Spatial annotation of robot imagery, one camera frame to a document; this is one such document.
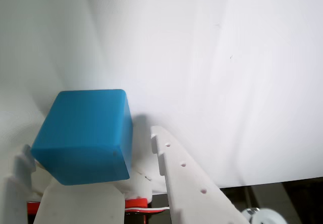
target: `white wall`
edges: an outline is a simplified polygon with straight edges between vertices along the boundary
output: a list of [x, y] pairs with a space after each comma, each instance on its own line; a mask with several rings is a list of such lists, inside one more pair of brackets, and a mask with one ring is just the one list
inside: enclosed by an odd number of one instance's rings
[[322, 176], [322, 4], [0, 0], [1, 155], [32, 144], [59, 91], [123, 88], [157, 190], [150, 125], [220, 187]]

